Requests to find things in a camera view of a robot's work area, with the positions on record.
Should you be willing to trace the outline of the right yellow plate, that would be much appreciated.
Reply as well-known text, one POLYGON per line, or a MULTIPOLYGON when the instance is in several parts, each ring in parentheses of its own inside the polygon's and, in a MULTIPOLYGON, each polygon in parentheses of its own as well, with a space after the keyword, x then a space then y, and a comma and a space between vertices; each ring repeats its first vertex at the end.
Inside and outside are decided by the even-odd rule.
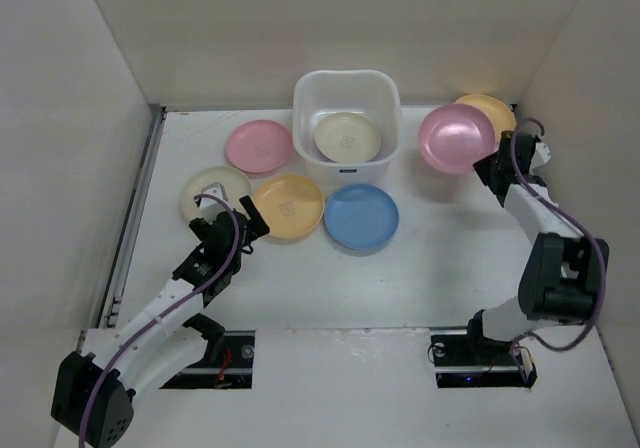
POLYGON ((468 94, 456 100, 457 104, 472 106, 481 111, 491 122, 499 141, 505 131, 512 131, 516 125, 516 118, 509 106, 499 99, 485 94, 468 94))

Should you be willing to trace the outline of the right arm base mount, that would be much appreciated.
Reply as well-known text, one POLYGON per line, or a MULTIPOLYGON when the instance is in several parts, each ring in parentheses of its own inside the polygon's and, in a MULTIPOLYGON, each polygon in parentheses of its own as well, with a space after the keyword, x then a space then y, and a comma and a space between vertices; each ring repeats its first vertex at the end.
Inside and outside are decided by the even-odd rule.
POLYGON ((538 379, 526 347, 511 349, 509 344, 499 344, 472 349, 462 332, 432 334, 427 355, 440 389, 530 389, 538 379))

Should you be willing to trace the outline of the yellow plate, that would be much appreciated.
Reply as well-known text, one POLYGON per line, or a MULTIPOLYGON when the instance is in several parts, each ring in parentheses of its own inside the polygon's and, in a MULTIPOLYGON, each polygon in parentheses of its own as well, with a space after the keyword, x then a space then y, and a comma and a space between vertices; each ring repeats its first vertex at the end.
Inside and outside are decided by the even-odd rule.
POLYGON ((310 234, 324 215, 325 200, 319 187, 297 174, 276 176, 254 193, 253 202, 270 229, 270 236, 294 240, 310 234))
POLYGON ((499 99, 485 94, 468 94, 456 100, 457 104, 472 106, 481 111, 491 122, 499 141, 505 131, 512 131, 516 125, 516 118, 509 106, 499 99))

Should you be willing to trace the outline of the blue plate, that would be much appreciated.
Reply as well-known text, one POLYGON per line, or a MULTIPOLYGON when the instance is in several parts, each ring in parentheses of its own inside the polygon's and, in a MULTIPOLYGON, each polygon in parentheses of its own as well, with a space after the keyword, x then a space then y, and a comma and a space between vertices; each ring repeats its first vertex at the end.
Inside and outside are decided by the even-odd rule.
POLYGON ((393 198, 370 184, 353 184, 335 191, 328 199, 324 224, 343 248, 373 252, 394 237, 400 221, 393 198))

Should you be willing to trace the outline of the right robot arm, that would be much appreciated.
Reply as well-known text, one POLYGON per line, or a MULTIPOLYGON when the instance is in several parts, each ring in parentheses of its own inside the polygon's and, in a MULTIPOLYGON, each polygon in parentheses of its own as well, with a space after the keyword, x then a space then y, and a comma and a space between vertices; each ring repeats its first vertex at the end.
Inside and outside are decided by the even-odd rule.
POLYGON ((474 165, 531 244, 516 296, 477 312, 467 325, 463 349, 474 362, 489 361, 543 327, 590 330, 602 307, 609 247, 551 200, 533 172, 549 158, 539 136, 505 131, 497 151, 474 165))

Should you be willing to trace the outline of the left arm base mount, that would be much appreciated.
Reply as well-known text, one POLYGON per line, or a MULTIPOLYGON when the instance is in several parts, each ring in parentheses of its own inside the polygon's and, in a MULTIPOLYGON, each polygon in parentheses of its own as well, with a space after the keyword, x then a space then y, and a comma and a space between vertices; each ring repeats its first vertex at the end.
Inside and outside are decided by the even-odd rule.
POLYGON ((255 357, 255 331, 227 331, 211 318, 198 314, 184 323, 207 342, 203 357, 187 366, 164 390, 251 389, 255 357))

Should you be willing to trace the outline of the purple plate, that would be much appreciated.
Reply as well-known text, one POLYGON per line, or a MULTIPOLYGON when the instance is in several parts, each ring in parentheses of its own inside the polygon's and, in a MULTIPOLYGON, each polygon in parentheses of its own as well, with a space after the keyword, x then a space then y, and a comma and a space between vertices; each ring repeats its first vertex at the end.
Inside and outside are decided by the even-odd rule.
POLYGON ((383 162, 389 157, 389 154, 383 151, 380 151, 373 159, 372 162, 383 162))

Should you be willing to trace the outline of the pink plate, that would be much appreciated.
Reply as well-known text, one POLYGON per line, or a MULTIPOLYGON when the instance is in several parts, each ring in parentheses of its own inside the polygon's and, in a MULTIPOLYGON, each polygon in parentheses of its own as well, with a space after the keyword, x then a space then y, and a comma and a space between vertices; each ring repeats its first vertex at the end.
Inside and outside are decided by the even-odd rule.
POLYGON ((246 122, 229 136, 225 154, 237 169, 251 174, 271 172, 286 164, 294 151, 291 132, 265 119, 246 122))
POLYGON ((489 118, 466 104, 448 104, 427 114, 417 141, 424 160, 451 175, 465 174, 494 152, 496 134, 489 118))

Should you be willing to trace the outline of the left yellow plate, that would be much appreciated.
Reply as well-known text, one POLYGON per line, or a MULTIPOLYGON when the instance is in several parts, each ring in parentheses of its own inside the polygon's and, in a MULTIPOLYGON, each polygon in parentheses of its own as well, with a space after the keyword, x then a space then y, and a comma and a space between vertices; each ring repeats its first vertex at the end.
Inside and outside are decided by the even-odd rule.
POLYGON ((297 174, 276 176, 254 193, 253 202, 270 229, 270 236, 294 240, 310 234, 324 215, 325 200, 319 187, 297 174))

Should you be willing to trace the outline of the white plastic bin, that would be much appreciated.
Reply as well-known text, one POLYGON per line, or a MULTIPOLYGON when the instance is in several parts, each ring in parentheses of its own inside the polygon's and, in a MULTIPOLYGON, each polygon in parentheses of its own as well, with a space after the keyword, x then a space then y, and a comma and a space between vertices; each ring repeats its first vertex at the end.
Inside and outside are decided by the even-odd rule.
POLYGON ((403 119, 395 82, 376 70, 319 70, 305 74, 295 85, 292 137, 308 176, 326 186, 379 182, 403 144, 403 119), (333 113, 364 116, 380 130, 383 162, 336 163, 317 148, 318 123, 333 113))

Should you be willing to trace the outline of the cream plate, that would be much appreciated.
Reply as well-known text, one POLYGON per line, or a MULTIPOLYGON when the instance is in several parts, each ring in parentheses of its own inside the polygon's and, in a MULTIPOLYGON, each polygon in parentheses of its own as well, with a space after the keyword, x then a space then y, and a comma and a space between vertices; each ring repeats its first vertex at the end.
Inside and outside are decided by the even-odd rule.
POLYGON ((180 209, 187 223, 197 218, 211 222, 224 211, 210 198, 196 200, 195 197, 201 194, 215 196, 230 208, 245 214, 240 199, 251 194, 251 183, 244 173, 229 166, 207 168, 196 173, 183 186, 179 197, 180 209))
POLYGON ((379 152, 382 137, 377 126, 364 116, 350 112, 323 118, 314 132, 319 151, 336 163, 364 163, 379 152))

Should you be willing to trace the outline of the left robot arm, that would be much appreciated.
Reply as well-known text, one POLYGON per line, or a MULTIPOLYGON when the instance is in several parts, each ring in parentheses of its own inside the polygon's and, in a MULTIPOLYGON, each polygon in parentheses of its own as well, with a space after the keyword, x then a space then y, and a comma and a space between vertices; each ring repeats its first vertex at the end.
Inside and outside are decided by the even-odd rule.
POLYGON ((223 356, 225 329, 204 310, 270 229, 251 197, 240 198, 241 211, 211 199, 221 213, 211 222, 190 222, 199 243, 153 300, 99 348, 74 351, 60 363, 51 416, 77 436, 79 446, 114 446, 146 392, 193 363, 223 356))

